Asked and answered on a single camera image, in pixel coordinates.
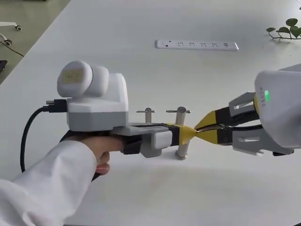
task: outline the white sleeve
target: white sleeve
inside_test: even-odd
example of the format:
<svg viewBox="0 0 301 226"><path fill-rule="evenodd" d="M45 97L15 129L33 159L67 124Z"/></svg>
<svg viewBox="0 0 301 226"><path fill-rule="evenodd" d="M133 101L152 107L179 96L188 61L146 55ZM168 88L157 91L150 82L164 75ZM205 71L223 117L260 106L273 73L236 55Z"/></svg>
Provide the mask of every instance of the white sleeve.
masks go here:
<svg viewBox="0 0 301 226"><path fill-rule="evenodd" d="M62 226L81 203L95 169L86 145L59 143L12 182L0 180L0 225Z"/></svg>

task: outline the green led light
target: green led light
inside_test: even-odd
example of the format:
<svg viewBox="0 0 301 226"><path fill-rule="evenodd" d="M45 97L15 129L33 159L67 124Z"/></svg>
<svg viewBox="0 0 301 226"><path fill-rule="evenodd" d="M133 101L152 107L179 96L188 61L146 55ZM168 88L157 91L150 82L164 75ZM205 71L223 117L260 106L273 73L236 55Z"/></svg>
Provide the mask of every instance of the green led light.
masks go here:
<svg viewBox="0 0 301 226"><path fill-rule="evenodd" d="M266 102L269 101L269 91L268 90L264 91L264 98L265 98Z"/></svg>

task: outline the white table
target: white table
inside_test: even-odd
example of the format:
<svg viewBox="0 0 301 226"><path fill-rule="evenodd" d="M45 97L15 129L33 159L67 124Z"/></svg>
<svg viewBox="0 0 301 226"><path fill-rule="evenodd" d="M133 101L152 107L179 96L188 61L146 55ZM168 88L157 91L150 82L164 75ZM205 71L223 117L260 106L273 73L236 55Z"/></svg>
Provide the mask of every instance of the white table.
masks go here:
<svg viewBox="0 0 301 226"><path fill-rule="evenodd" d="M246 91L260 70L300 63L300 42L270 41L269 26L300 16L293 0L73 0L0 86L0 177L20 173L21 135L29 116L58 98L56 79L81 59L123 73L130 120L151 107L157 122L183 105L194 126ZM239 52L155 49L156 39L236 41ZM43 114L28 136L26 166L66 132L64 114ZM68 223L89 226L290 226L301 221L301 153L263 157L193 140L185 161L111 157L111 172L92 183Z"/></svg>

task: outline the black cable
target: black cable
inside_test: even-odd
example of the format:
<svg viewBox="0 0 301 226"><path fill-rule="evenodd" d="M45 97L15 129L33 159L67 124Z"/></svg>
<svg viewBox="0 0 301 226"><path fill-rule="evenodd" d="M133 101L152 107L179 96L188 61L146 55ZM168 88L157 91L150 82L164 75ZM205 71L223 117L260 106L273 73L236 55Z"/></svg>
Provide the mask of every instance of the black cable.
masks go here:
<svg viewBox="0 0 301 226"><path fill-rule="evenodd" d="M8 48L9 50L13 51L14 53L17 53L17 54L19 54L21 57L24 57L23 54L21 54L21 53L15 51L15 50L13 50L11 47L8 47L4 42L0 41L0 43L1 43L3 46L5 46L6 48Z"/></svg>
<svg viewBox="0 0 301 226"><path fill-rule="evenodd" d="M21 152L20 152L20 166L21 166L21 171L22 173L25 172L25 145L26 145L26 139L27 139L27 134L29 131L29 128L35 119L35 117L38 116L41 112L46 112L48 111L47 107L41 107L38 110L36 110L29 118L27 121L27 124L24 128L23 135L22 135L22 141L21 141Z"/></svg>
<svg viewBox="0 0 301 226"><path fill-rule="evenodd" d="M22 173L25 172L25 146L26 146L26 139L28 135L29 128L33 122L33 120L40 114L41 112L49 112L49 113L63 113L67 112L67 100L65 99L55 99L50 101L48 106L43 106L36 110L27 121L27 124L24 128L22 141L21 141L21 150L20 150L20 166Z"/></svg>

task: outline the hand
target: hand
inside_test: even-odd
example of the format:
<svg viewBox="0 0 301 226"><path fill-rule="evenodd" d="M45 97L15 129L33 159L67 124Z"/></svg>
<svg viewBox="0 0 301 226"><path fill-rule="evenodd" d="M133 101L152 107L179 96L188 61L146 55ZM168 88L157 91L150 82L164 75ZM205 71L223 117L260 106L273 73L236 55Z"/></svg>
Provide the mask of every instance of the hand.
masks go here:
<svg viewBox="0 0 301 226"><path fill-rule="evenodd" d="M70 137L66 140L76 140L90 148L97 160L96 173L101 175L110 170L110 152L121 151L124 146L122 140L116 137Z"/></svg>

